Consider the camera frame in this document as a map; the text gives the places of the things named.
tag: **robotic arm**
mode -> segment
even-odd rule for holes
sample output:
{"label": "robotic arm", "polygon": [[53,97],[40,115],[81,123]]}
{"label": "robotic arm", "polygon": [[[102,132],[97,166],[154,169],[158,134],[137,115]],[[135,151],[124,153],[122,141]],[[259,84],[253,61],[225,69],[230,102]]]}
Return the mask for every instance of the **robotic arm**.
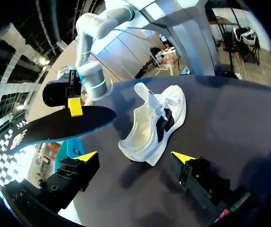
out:
{"label": "robotic arm", "polygon": [[135,13],[131,7],[122,6],[99,15],[85,13],[77,20],[76,68],[82,86],[86,88],[91,99],[99,99],[107,92],[101,64],[97,61],[88,61],[93,38],[104,38],[116,26],[132,20],[134,16]]}
{"label": "robotic arm", "polygon": [[76,22],[78,33],[76,67],[60,69],[57,80],[50,81],[45,86],[42,94],[45,104],[50,107],[68,105],[72,116],[82,115],[82,111],[77,115],[72,112],[72,109],[80,109],[81,104],[76,102],[72,107],[69,101],[71,98],[80,99],[81,86],[86,88],[91,100],[102,99],[107,93],[102,66],[98,61],[88,61],[93,39],[104,38],[116,26],[134,17],[135,12],[129,6],[120,6],[99,15],[83,14]]}

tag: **checkerboard pattern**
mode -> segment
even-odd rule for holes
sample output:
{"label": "checkerboard pattern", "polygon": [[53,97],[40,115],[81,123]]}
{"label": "checkerboard pattern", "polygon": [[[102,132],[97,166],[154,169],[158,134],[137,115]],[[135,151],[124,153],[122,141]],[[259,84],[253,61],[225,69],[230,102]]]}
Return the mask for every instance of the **checkerboard pattern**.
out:
{"label": "checkerboard pattern", "polygon": [[[26,121],[21,121],[16,125],[22,128],[27,124]],[[21,163],[24,160],[25,151],[22,149],[14,155],[6,154],[8,149],[9,139],[12,137],[13,130],[8,130],[3,139],[0,140],[0,186],[7,185],[9,182],[17,180],[20,181],[19,171]]]}

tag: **white sneaker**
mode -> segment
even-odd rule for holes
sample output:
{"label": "white sneaker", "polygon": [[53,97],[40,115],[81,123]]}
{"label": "white sneaker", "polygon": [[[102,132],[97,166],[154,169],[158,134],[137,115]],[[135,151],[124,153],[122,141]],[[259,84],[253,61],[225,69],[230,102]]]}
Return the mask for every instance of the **white sneaker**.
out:
{"label": "white sneaker", "polygon": [[134,110],[134,126],[118,145],[130,160],[154,166],[164,153],[170,135],[185,121],[186,99],[177,85],[158,95],[138,83],[135,92],[145,103]]}

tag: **shoe lace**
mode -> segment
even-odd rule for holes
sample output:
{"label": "shoe lace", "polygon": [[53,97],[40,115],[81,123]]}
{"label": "shoe lace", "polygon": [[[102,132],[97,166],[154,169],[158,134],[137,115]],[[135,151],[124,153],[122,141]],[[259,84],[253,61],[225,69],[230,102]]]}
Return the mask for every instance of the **shoe lace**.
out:
{"label": "shoe lace", "polygon": [[166,106],[166,102],[168,102],[171,105],[178,105],[180,100],[178,98],[178,94],[175,92],[168,92],[166,94],[155,94],[157,96],[157,98],[160,100],[160,107],[158,109],[155,110],[155,113],[157,115],[161,115],[165,120],[168,121],[167,117],[166,117],[166,113],[164,111],[164,108]]}

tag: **yellow triangle marker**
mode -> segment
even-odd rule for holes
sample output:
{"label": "yellow triangle marker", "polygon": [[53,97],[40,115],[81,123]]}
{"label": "yellow triangle marker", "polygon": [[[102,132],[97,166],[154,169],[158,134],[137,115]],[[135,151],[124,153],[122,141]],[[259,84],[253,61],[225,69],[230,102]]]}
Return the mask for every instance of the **yellow triangle marker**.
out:
{"label": "yellow triangle marker", "polygon": [[94,154],[96,154],[97,151],[94,151],[94,152],[91,152],[89,154],[86,154],[86,155],[82,155],[82,156],[79,156],[79,157],[75,157],[73,159],[79,159],[81,161],[84,161],[84,162],[87,162]]}
{"label": "yellow triangle marker", "polygon": [[195,157],[190,157],[187,155],[183,155],[177,152],[172,151],[171,152],[173,155],[175,155],[179,160],[181,160],[182,163],[185,164],[186,161],[189,161],[190,159],[196,159]]}

